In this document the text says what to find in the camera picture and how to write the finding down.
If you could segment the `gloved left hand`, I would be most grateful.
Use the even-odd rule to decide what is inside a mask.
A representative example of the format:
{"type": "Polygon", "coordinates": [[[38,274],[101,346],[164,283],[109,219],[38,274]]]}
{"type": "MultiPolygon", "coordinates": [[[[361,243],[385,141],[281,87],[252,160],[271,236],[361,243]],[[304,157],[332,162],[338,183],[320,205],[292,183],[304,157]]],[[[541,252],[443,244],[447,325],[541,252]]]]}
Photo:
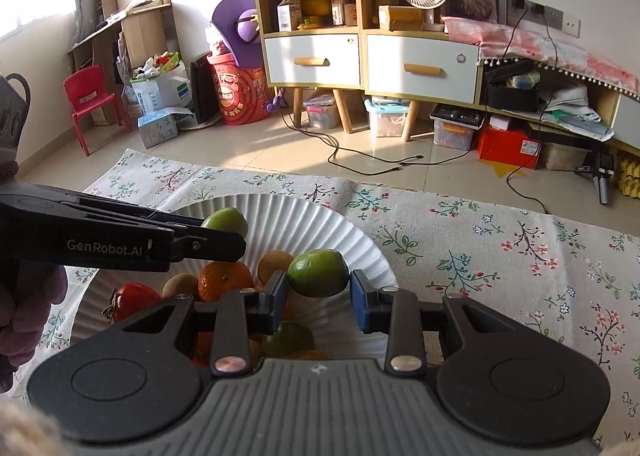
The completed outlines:
{"type": "Polygon", "coordinates": [[[13,386],[14,374],[35,354],[51,308],[67,291],[61,265],[21,261],[1,279],[1,392],[13,386]]]}

